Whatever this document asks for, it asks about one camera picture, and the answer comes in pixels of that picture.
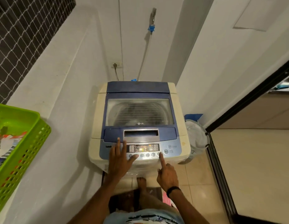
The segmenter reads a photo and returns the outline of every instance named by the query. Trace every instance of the person's left hand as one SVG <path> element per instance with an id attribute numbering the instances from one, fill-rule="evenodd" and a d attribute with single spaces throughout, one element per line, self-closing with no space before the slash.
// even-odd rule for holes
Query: person's left hand
<path id="1" fill-rule="evenodd" d="M 107 177 L 110 180 L 119 181 L 131 168 L 132 163 L 138 158 L 138 154 L 130 157 L 129 160 L 126 158 L 127 142 L 123 142 L 122 151 L 120 150 L 120 138 L 116 146 L 113 146 L 109 152 L 109 166 Z"/>

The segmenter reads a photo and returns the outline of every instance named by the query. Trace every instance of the power outlet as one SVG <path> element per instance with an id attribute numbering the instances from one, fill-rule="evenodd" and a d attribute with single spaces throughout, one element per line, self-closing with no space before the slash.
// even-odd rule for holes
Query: power outlet
<path id="1" fill-rule="evenodd" d="M 111 68 L 114 68 L 113 64 L 117 64 L 117 68 L 123 68 L 123 63 L 121 61 L 111 62 Z"/>

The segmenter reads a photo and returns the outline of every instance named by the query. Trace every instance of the foot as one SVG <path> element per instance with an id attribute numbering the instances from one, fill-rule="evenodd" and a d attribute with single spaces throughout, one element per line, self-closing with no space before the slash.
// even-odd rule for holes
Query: foot
<path id="1" fill-rule="evenodd" d="M 140 189 L 140 192 L 147 191 L 147 180 L 145 178 L 137 178 L 137 185 Z"/>

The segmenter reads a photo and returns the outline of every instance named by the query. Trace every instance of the bracelet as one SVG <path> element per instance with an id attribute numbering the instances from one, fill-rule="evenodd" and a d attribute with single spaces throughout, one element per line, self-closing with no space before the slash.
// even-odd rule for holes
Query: bracelet
<path id="1" fill-rule="evenodd" d="M 169 194 L 170 194 L 173 190 L 175 190 L 175 189 L 181 190 L 181 189 L 180 189 L 179 187 L 177 187 L 177 186 L 170 187 L 170 188 L 167 190 L 167 192 L 166 192 L 166 195 L 167 195 L 168 198 L 170 198 L 170 197 L 169 197 Z"/>

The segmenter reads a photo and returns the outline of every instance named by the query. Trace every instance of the person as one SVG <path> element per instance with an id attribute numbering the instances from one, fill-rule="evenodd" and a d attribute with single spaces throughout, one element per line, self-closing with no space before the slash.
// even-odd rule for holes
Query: person
<path id="1" fill-rule="evenodd" d="M 109 153 L 108 175 L 87 204 L 68 222 L 68 224 L 113 224 L 113 223 L 159 223 L 159 224 L 208 224 L 209 222 L 189 203 L 183 192 L 179 189 L 178 176 L 174 167 L 166 164 L 163 154 L 159 158 L 162 169 L 158 169 L 157 182 L 161 188 L 169 193 L 170 199 L 176 205 L 171 207 L 150 195 L 146 191 L 146 180 L 137 178 L 140 189 L 139 204 L 142 210 L 137 212 L 113 212 L 109 214 L 108 203 L 116 185 L 131 168 L 138 158 L 133 155 L 126 159 L 127 143 L 123 142 L 120 150 L 120 139 Z"/>

